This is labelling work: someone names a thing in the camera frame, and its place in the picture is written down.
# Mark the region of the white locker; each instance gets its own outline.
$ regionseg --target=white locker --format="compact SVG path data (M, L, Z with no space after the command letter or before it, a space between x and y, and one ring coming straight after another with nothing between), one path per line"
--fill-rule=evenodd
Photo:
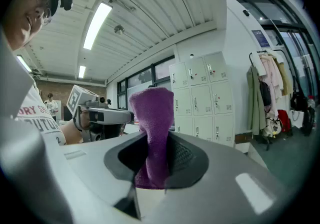
M169 66L172 89L178 89L188 86L186 66L184 63Z
M233 104L229 82L214 83L211 85L211 89L214 113L231 113L233 111Z
M205 66L208 71L210 82L228 79L227 66L222 52L214 53L204 57Z
M212 115L211 96L208 85L191 88L193 114L195 116Z
M212 117L194 118L194 136L212 142L213 119Z
M194 135L194 126L191 117L174 118L175 132L187 135Z
M189 85L196 86L208 83L205 64L201 57L186 61L185 69Z
M173 91L173 111L175 116L191 116L190 90L178 89Z
M233 146L234 116L216 115L213 123L213 142Z

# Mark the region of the corrugated metal ceiling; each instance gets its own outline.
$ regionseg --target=corrugated metal ceiling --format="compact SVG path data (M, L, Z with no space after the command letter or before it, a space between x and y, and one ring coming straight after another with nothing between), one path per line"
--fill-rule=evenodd
M52 23L43 27L30 42L39 67L47 74L75 73L75 65L86 66L85 77L103 81L124 65L163 40L214 20L215 0L98 0L113 7L102 25L92 49L83 49L85 8L90 0L73 0L70 11L58 8ZM114 33L122 25L125 33ZM81 37L77 62L77 37Z

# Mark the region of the purple towel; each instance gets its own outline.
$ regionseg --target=purple towel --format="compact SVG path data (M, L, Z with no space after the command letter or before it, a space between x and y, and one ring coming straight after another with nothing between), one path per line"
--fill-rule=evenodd
M140 131L146 131L148 156L135 176L135 186L141 189L164 189L169 176L167 137L174 122L174 93L163 87L152 87L131 95L133 112Z

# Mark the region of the eyeglasses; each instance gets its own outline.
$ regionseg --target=eyeglasses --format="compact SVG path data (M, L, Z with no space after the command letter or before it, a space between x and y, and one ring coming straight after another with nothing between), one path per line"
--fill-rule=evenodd
M52 21L51 10L49 8L49 0L36 0L36 3L39 6L45 7L43 10L41 23L43 26L46 26Z

